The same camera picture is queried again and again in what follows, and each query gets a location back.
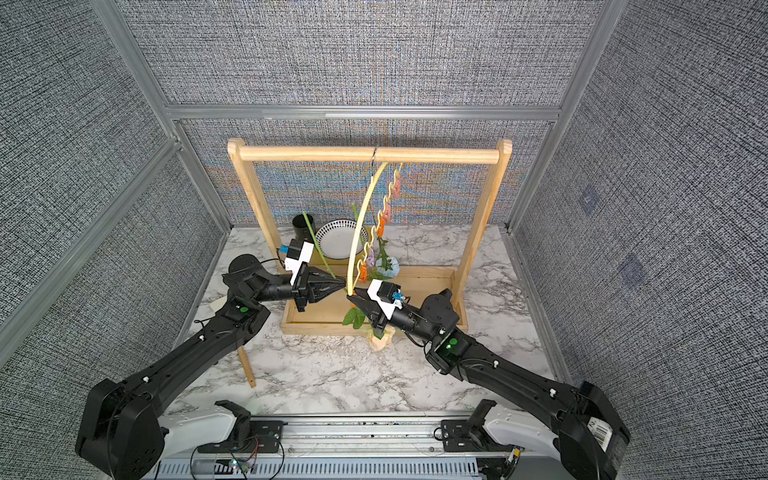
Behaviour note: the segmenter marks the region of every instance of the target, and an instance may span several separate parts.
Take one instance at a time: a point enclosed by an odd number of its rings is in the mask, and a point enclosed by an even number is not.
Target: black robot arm
[[[381,333],[385,326],[392,325],[412,339],[422,340],[425,347],[428,343],[426,359],[439,373],[491,390],[544,423],[558,436],[555,447],[561,463],[575,478],[616,478],[630,433],[598,387],[583,382],[577,389],[496,355],[456,328],[459,317],[451,304],[450,290],[428,296],[421,308],[401,301],[399,286],[392,283],[381,284],[376,294],[379,301],[372,300],[368,290],[358,288],[355,294],[347,298],[368,316],[374,331]],[[397,305],[389,318],[380,302]],[[589,425],[598,420],[612,431],[607,443],[598,442],[590,429]],[[473,441],[481,436],[482,432],[469,435]]]
[[[297,259],[300,245],[287,256]],[[140,478],[160,458],[164,431],[158,424],[171,402],[226,354],[248,343],[270,311],[261,302],[295,300],[300,310],[341,290],[344,281],[301,263],[293,274],[267,272],[253,255],[241,255],[223,275],[227,301],[204,327],[162,359],[119,383],[102,380],[88,393],[75,449],[104,473]]]

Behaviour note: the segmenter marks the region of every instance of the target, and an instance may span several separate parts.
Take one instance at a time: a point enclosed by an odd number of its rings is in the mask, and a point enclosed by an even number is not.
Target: wooden post
[[[472,269],[472,261],[475,259],[475,255],[480,247],[482,234],[488,225],[488,218],[491,216],[493,203],[496,201],[498,189],[502,185],[504,173],[507,171],[507,165],[509,165],[509,158],[512,156],[512,141],[502,138],[496,144],[496,150],[498,150],[498,162],[491,165],[488,169],[488,176],[485,178],[485,186],[482,189],[482,195],[478,202],[475,219],[472,221],[472,229],[469,231],[467,245],[464,247],[462,262],[458,265],[458,270],[456,270],[453,282],[455,291],[453,292],[452,299],[454,306],[457,306],[464,298],[464,287],[467,283],[467,277],[469,277],[469,271]]]
[[[232,165],[235,167],[237,176],[240,178],[240,183],[243,185],[243,190],[245,190],[250,206],[256,214],[256,219],[259,221],[259,227],[261,227],[261,232],[264,234],[266,244],[270,247],[270,253],[276,255],[277,249],[280,248],[283,241],[277,233],[275,219],[266,202],[264,190],[261,189],[261,182],[259,182],[259,177],[256,175],[253,165],[250,162],[244,162],[240,157],[240,148],[244,145],[245,142],[242,138],[232,138],[227,143],[227,152],[230,154]],[[285,270],[279,263],[277,264],[277,271],[278,273],[285,273]]]
[[[256,388],[256,379],[253,377],[253,370],[250,368],[248,354],[245,353],[245,349],[242,346],[237,348],[237,356],[240,357],[240,363],[243,364],[243,371],[245,372],[245,378],[248,379],[248,385],[252,389]]]

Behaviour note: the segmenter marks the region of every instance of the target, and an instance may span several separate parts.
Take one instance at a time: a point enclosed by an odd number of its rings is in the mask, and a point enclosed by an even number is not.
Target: white marble table
[[[458,264],[468,232],[469,226],[390,226],[387,252],[404,265]],[[293,230],[280,229],[280,234],[287,243]],[[196,319],[213,315],[209,303],[227,291],[221,274],[242,253],[274,257],[260,229],[233,229]],[[464,297],[470,335],[505,359],[552,378],[497,227],[485,231]],[[245,345],[256,388],[248,386],[237,354],[231,353],[183,391],[167,413],[210,406],[221,399],[254,414],[472,410],[483,398],[503,402],[488,390],[439,375],[422,350],[404,337],[376,352],[362,337],[283,336],[284,302],[265,305],[272,314]],[[190,334],[199,328],[193,324]]]

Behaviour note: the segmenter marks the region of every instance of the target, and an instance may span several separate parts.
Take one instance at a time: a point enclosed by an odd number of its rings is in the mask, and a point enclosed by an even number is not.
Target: wooden clothes rack
[[[471,148],[404,148],[404,147],[256,147],[245,145],[242,138],[232,138],[227,144],[237,176],[243,185],[253,213],[264,234],[270,251],[280,248],[282,240],[277,225],[264,197],[264,192],[253,168],[256,161],[325,161],[325,162],[370,162],[376,152],[376,162],[389,163],[430,163],[430,164],[471,164],[490,165],[485,185],[478,200],[472,229],[458,266],[401,266],[399,275],[393,280],[402,291],[411,297],[414,305],[421,305],[430,293],[445,288],[453,292],[452,303],[460,316],[458,327],[468,329],[467,313],[464,307],[464,287],[472,268],[472,261],[480,247],[480,240],[491,216],[493,203],[502,185],[504,173],[512,155],[512,142],[501,139],[494,149]],[[330,266],[334,273],[344,275],[346,266]],[[307,306],[306,312],[299,313],[292,300],[286,303],[281,324],[286,335],[360,335],[365,334],[350,326],[341,324],[344,314],[351,306],[346,292],[340,290],[320,303]]]

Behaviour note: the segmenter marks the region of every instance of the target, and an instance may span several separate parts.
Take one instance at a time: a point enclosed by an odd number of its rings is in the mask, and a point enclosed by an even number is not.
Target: patterned plate
[[[323,225],[315,234],[317,243],[323,249],[326,258],[344,260],[349,258],[349,249],[352,248],[352,237],[355,234],[354,220],[334,220]],[[368,241],[368,231],[363,228],[360,232],[360,242],[357,252],[362,251],[362,245]]]

